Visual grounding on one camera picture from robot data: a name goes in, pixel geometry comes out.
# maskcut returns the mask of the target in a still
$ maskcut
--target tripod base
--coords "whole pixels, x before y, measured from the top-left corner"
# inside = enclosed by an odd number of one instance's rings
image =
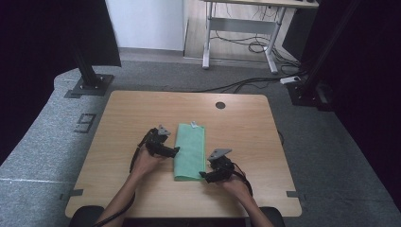
[[[80,98],[81,96],[104,96],[109,85],[113,82],[113,75],[96,74],[96,84],[86,85],[83,79],[79,79],[73,90],[69,90],[64,97]]]
[[[302,83],[287,84],[288,94],[294,106],[317,107],[319,111],[332,112],[330,103],[332,91],[327,85],[320,83],[312,95],[305,95]]]

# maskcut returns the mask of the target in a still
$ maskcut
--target black mount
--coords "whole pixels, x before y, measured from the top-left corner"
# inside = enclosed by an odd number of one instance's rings
[[[320,82],[311,91],[307,84],[300,82],[286,84],[289,97],[294,106],[317,107],[320,111],[331,112],[332,90]]]
[[[96,74],[92,65],[83,58],[82,52],[76,45],[72,45],[71,52],[78,65],[81,78],[73,90],[69,90],[64,97],[80,98],[81,96],[104,96],[113,81],[113,75]]]
[[[142,139],[141,143],[138,144],[136,151],[133,154],[130,165],[130,172],[132,172],[133,164],[135,163],[135,160],[139,154],[139,150],[143,145],[147,147],[148,152],[151,156],[153,156],[154,154],[158,154],[167,158],[174,158],[178,151],[180,151],[180,147],[168,148],[164,145],[164,142],[167,140],[170,134],[171,132],[166,130],[166,128],[164,128],[162,125],[159,126],[159,129],[150,129]]]
[[[234,174],[239,179],[241,179],[245,185],[247,185],[251,196],[253,196],[251,183],[247,180],[244,172],[242,172],[239,166],[231,162],[231,160],[225,156],[225,154],[227,154],[228,152],[231,152],[230,148],[215,149],[207,159],[210,162],[210,167],[213,168],[213,171],[208,173],[201,171],[200,175],[208,183],[216,183],[229,180],[230,177]],[[241,173],[236,172],[235,167],[237,167]]]

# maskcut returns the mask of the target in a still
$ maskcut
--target folded towel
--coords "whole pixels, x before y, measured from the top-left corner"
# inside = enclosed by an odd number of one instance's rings
[[[180,152],[174,158],[175,181],[201,181],[200,171],[205,171],[204,127],[193,128],[179,124],[175,147]]]

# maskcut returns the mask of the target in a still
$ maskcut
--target desk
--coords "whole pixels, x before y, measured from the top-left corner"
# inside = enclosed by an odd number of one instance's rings
[[[270,70],[273,74],[277,74],[277,67],[275,65],[271,51],[277,39],[280,26],[283,22],[283,17],[286,8],[303,8],[315,9],[319,4],[314,1],[308,3],[296,0],[203,0],[208,3],[207,9],[207,22],[206,22],[206,42],[203,47],[203,62],[202,68],[209,68],[210,59],[210,31],[233,31],[244,33],[257,33],[270,35],[270,44],[265,47],[265,55],[269,63]],[[229,18],[218,18],[212,16],[213,4],[216,3],[230,3],[230,4],[243,4],[243,5],[258,5],[258,6],[272,6],[278,7],[279,12],[275,22],[252,21],[252,20],[238,20]]]
[[[224,109],[216,107],[225,103]],[[285,217],[302,213],[274,125],[269,103],[261,95],[113,92],[79,174],[65,214],[72,217],[84,205],[106,207],[129,174],[136,145],[149,129],[163,124],[174,147],[179,123],[196,121],[205,127],[206,156],[215,148],[232,148],[227,157],[247,174],[259,206],[276,207]],[[234,218],[247,214],[213,183],[175,182],[173,160],[150,173],[136,191],[131,218]]]

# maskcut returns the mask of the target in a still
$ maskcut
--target hole in table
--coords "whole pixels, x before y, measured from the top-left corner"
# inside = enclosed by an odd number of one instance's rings
[[[218,109],[224,109],[225,108],[225,104],[224,104],[224,102],[217,102],[216,103],[216,107],[218,108]]]

